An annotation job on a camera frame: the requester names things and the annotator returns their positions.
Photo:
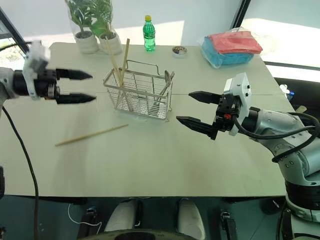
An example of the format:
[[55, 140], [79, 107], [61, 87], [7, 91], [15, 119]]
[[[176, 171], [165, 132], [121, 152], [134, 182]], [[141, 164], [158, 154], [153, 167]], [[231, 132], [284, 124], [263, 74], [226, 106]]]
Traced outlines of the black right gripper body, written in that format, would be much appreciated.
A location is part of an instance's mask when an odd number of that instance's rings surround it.
[[238, 96], [223, 94], [215, 112], [215, 128], [221, 132], [230, 131], [234, 126], [233, 116], [239, 116], [240, 108], [241, 100]]

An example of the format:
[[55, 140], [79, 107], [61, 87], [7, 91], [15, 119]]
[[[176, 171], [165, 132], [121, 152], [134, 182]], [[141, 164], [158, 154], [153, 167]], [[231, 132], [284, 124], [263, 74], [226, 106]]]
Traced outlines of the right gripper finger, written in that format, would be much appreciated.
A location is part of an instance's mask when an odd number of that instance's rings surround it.
[[197, 100], [198, 102], [206, 103], [206, 104], [215, 104], [215, 105], [219, 104], [220, 99], [222, 97], [221, 94], [207, 92], [207, 91], [190, 92], [188, 96]]
[[176, 119], [190, 130], [207, 135], [211, 140], [215, 140], [217, 137], [218, 130], [215, 128], [214, 123], [204, 123], [200, 119], [191, 116], [176, 116]]

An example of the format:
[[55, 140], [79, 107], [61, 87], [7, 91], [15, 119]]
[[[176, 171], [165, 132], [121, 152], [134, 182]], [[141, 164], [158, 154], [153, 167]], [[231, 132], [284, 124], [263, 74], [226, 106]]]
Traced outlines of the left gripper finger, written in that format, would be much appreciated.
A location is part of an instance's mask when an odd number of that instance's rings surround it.
[[59, 105], [82, 104], [95, 100], [96, 97], [84, 93], [60, 94], [56, 97], [56, 103]]
[[86, 79], [91, 79], [93, 76], [82, 71], [82, 70], [74, 70], [74, 69], [61, 69], [61, 68], [56, 68], [55, 69], [57, 78], [66, 78], [70, 80], [86, 80]]

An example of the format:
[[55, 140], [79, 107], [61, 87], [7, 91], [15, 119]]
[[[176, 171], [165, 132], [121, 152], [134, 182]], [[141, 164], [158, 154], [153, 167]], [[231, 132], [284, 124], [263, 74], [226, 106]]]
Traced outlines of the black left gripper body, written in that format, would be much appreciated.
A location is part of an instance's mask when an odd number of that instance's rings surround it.
[[42, 73], [37, 73], [34, 79], [36, 94], [40, 98], [57, 100], [60, 96], [60, 87], [57, 85], [59, 79], [57, 69], [46, 69]]

